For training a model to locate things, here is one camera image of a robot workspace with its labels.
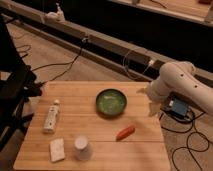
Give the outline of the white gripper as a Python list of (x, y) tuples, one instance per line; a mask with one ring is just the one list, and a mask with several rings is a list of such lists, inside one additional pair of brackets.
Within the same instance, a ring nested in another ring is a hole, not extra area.
[(147, 94), (148, 98), (153, 101), (149, 103), (149, 116), (152, 117), (159, 113), (161, 104), (170, 94), (171, 89), (161, 79), (152, 81), (146, 88), (140, 88), (136, 93)]

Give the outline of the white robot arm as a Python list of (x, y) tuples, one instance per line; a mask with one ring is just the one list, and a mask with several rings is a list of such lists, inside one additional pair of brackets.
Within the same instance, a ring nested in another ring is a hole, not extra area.
[(196, 67), (188, 61), (167, 62), (159, 69), (159, 76), (140, 89), (150, 100), (149, 116), (160, 111), (160, 105), (172, 92), (178, 93), (213, 117), (213, 88), (197, 80)]

